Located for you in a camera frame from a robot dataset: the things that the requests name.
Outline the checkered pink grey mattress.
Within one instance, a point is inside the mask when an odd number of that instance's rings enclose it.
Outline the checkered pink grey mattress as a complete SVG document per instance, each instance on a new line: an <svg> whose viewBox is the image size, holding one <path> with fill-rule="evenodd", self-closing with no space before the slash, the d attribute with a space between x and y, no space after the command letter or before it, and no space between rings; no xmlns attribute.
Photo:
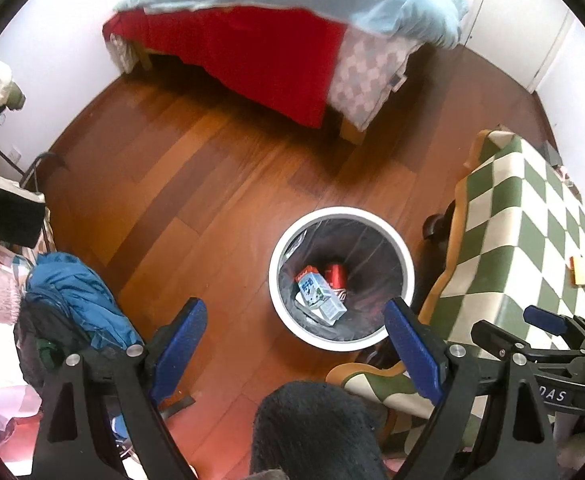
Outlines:
<svg viewBox="0 0 585 480"><path fill-rule="evenodd" d="M422 41L412 38L388 39L348 27L337 56L327 104L363 132L390 94L407 80L409 57L422 45Z"/></svg>

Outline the white closet door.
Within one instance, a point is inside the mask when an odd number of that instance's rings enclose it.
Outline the white closet door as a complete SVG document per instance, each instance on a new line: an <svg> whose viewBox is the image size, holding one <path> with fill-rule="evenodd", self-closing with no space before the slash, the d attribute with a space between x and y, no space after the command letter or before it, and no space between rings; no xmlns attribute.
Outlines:
<svg viewBox="0 0 585 480"><path fill-rule="evenodd" d="M537 91L573 24L563 0L477 0L465 47Z"/></svg>

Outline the black furry slipper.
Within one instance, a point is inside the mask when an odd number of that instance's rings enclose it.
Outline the black furry slipper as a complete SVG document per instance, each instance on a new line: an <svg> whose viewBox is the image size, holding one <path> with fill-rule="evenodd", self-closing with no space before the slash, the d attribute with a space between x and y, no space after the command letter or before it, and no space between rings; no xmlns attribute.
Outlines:
<svg viewBox="0 0 585 480"><path fill-rule="evenodd" d="M259 479L385 479L365 403L326 382L287 382L254 416L250 476Z"/></svg>

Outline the blue white milk carton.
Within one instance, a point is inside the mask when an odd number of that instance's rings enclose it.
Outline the blue white milk carton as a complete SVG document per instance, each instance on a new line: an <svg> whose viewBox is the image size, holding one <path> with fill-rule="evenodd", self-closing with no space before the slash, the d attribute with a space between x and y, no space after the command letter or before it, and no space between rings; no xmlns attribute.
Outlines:
<svg viewBox="0 0 585 480"><path fill-rule="evenodd" d="M315 322L334 326L346 314L347 308L314 266L303 268L296 276L296 283L299 288L298 304Z"/></svg>

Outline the green white checkered tablecloth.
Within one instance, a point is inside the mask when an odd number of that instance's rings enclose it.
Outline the green white checkered tablecloth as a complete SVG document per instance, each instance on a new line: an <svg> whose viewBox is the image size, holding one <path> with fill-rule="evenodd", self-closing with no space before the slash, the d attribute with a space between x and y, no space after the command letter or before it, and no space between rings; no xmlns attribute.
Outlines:
<svg viewBox="0 0 585 480"><path fill-rule="evenodd" d="M568 348L529 325L535 306L585 318L585 286L573 282L572 256L585 257L585 211L559 174L521 136L480 132L467 176L457 183L445 270L419 310L419 322L490 367L502 361L471 339L486 320L536 349Z"/></svg>

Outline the red bed sheet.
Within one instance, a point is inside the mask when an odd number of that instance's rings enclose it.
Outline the red bed sheet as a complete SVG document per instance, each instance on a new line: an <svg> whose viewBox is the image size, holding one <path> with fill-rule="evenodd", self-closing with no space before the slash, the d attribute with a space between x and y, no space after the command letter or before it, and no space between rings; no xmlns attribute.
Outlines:
<svg viewBox="0 0 585 480"><path fill-rule="evenodd" d="M346 26L303 9L232 6L147 14L102 26L144 48L202 67L225 87L309 128L322 125Z"/></svg>

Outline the blue jacket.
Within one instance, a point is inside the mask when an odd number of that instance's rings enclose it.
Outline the blue jacket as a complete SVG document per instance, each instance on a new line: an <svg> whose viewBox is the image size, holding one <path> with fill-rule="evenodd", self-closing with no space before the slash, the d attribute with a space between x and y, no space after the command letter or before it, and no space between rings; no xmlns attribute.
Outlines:
<svg viewBox="0 0 585 480"><path fill-rule="evenodd" d="M26 299L54 307L78 325L96 350L143 344L105 282L68 252L39 254L26 283Z"/></svg>

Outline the white round trash bin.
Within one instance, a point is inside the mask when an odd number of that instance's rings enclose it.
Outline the white round trash bin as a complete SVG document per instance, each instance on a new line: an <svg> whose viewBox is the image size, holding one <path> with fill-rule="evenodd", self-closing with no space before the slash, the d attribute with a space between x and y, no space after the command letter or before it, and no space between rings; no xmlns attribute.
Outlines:
<svg viewBox="0 0 585 480"><path fill-rule="evenodd" d="M279 319L310 346L355 352L387 338L386 304L415 292L412 256L400 234L376 214L317 209L280 237L268 266Z"/></svg>

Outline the red soda can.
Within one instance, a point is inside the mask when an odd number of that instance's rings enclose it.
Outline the red soda can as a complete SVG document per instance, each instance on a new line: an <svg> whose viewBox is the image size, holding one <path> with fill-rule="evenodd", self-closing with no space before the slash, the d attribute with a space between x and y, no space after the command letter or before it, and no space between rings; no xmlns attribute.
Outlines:
<svg viewBox="0 0 585 480"><path fill-rule="evenodd" d="M343 302L347 298L348 275L342 263L332 262L326 266L324 278L338 299Z"/></svg>

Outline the yellow snack packet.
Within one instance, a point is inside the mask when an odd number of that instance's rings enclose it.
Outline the yellow snack packet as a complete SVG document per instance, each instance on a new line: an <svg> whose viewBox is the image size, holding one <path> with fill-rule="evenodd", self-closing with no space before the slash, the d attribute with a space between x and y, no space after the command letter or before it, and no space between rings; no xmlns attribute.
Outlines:
<svg viewBox="0 0 585 480"><path fill-rule="evenodd" d="M572 256L570 258L570 269L573 271L573 282L578 287L585 286L585 257Z"/></svg>

